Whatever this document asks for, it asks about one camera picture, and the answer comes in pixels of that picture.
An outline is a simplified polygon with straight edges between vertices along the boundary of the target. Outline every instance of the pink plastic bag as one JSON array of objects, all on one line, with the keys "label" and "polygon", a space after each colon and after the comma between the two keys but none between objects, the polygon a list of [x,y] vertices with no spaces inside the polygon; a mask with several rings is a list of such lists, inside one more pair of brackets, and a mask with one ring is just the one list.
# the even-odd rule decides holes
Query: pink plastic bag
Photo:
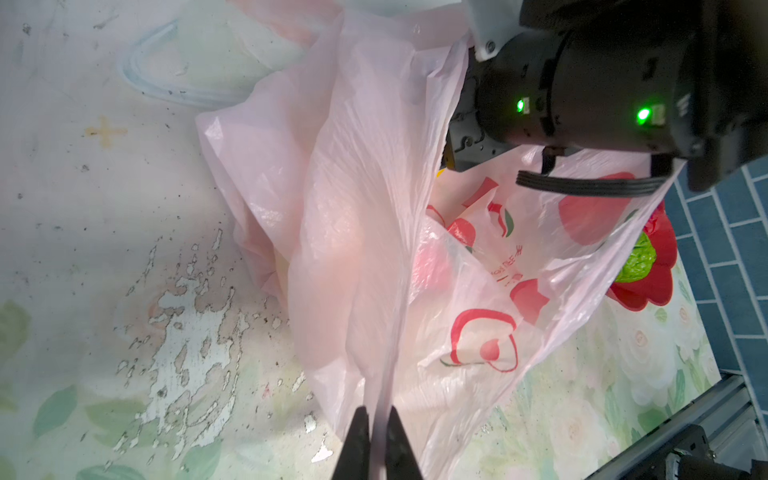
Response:
[{"label": "pink plastic bag", "polygon": [[[282,296],[336,432],[391,405],[425,478],[446,478],[493,405],[587,321],[667,188],[633,200],[515,185],[519,147],[436,174],[468,36],[460,8],[345,12],[298,65],[197,119],[253,278]],[[641,154],[584,151],[562,177],[647,176]],[[284,259],[280,289],[275,258]]]}]

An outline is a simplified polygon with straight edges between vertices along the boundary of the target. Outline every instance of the blue tile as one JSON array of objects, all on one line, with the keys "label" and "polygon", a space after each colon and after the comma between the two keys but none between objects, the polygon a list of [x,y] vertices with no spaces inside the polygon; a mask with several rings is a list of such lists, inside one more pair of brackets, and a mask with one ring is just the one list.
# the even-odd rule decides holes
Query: blue tile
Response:
[{"label": "blue tile", "polygon": [[715,294],[712,291],[704,264],[699,257],[699,251],[693,238],[683,238],[677,241],[677,249],[680,259],[683,261],[685,273],[688,275],[690,288],[694,292],[696,300],[713,300]]},{"label": "blue tile", "polygon": [[744,279],[736,265],[712,269],[712,277],[723,301],[733,333],[737,335],[762,335],[763,328],[757,319]]},{"label": "blue tile", "polygon": [[757,217],[755,203],[752,201],[749,189],[746,188],[746,180],[741,170],[733,172],[720,182],[715,190],[723,205],[725,217],[730,223]]},{"label": "blue tile", "polygon": [[664,208],[667,210],[667,216],[672,222],[675,235],[685,235],[686,233],[690,233],[690,225],[688,225],[688,219],[685,217],[683,206],[680,203],[677,187],[674,185],[672,185],[672,188],[667,192],[667,196],[664,198]]},{"label": "blue tile", "polygon": [[728,330],[725,329],[725,323],[723,323],[723,317],[720,316],[720,309],[717,308],[717,304],[699,305],[699,313],[704,329],[707,331],[707,338],[712,346],[712,353],[715,354],[717,366],[721,369],[739,370],[739,361],[736,359],[736,354],[733,353]]},{"label": "blue tile", "polygon": [[683,170],[680,172],[679,178],[680,178],[680,186],[681,186],[680,191],[683,192],[683,197],[691,198],[697,195],[701,195],[703,193],[703,192],[697,193],[697,192],[692,192],[688,190],[688,164],[686,164],[685,167],[683,167]]},{"label": "blue tile", "polygon": [[755,190],[757,190],[757,196],[760,198],[760,203],[763,204],[763,211],[768,210],[768,178],[755,182]]},{"label": "blue tile", "polygon": [[749,166],[750,174],[753,177],[759,177],[760,175],[768,175],[768,157],[755,160]]},{"label": "blue tile", "polygon": [[768,235],[763,223],[750,223],[731,231],[755,295],[768,295]]},{"label": "blue tile", "polygon": [[737,339],[736,343],[758,403],[768,406],[768,342],[764,339]]},{"label": "blue tile", "polygon": [[712,197],[695,200],[688,204],[691,219],[694,221],[704,255],[709,263],[720,263],[735,260],[730,242],[725,234],[725,228],[720,222],[720,216],[715,208]]}]

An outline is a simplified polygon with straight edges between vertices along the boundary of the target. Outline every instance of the blue tiled wall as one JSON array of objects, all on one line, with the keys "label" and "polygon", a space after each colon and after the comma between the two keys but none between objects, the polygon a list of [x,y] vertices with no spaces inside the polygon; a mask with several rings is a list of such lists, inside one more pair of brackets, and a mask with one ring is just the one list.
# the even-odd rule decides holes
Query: blue tiled wall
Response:
[{"label": "blue tiled wall", "polygon": [[696,194],[666,197],[680,258],[717,364],[747,378],[768,424],[768,157]]}]

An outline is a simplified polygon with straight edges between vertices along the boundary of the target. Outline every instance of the screw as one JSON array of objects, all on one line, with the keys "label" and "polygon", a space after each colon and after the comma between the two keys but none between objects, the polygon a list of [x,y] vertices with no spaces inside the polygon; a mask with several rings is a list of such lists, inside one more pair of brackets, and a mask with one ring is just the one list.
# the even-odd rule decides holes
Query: screw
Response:
[{"label": "screw", "polygon": [[693,155],[701,155],[703,153],[703,150],[704,150],[704,142],[702,142],[702,140],[695,140],[690,145],[690,152]]}]

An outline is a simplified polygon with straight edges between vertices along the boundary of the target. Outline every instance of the red fruit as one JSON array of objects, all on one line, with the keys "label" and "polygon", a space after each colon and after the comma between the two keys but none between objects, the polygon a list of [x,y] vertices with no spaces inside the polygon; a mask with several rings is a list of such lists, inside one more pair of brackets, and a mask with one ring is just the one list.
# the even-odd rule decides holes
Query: red fruit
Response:
[{"label": "red fruit", "polygon": [[[619,178],[630,180],[634,175],[621,172],[601,177],[602,180]],[[630,201],[630,198],[566,197],[558,205],[560,221],[571,240],[579,245],[593,245],[613,231]]]},{"label": "red fruit", "polygon": [[469,206],[472,205],[474,202],[480,200],[480,197],[482,197],[483,195],[491,191],[491,189],[494,189],[496,187],[498,187],[498,184],[493,180],[491,180],[490,178],[486,177],[482,181],[482,185],[480,185],[480,188],[476,192],[474,192],[470,198],[462,202],[462,206],[464,206],[465,208],[469,208]]},{"label": "red fruit", "polygon": [[523,315],[523,320],[535,325],[544,305],[549,303],[549,298],[538,292],[538,279],[526,280],[515,285],[509,293],[509,298]]},{"label": "red fruit", "polygon": [[[518,346],[513,334],[517,327],[515,320],[506,313],[465,310],[456,317],[451,328],[451,355],[441,362],[446,366],[488,363],[498,372],[513,372],[518,368]],[[476,342],[483,336],[491,339],[477,350]]]},{"label": "red fruit", "polygon": [[502,351],[498,348],[498,339],[489,340],[480,347],[480,358],[486,362],[495,362],[501,354]]},{"label": "red fruit", "polygon": [[448,227],[448,232],[453,235],[459,242],[472,251],[472,247],[475,245],[475,227],[463,218],[457,218]]}]

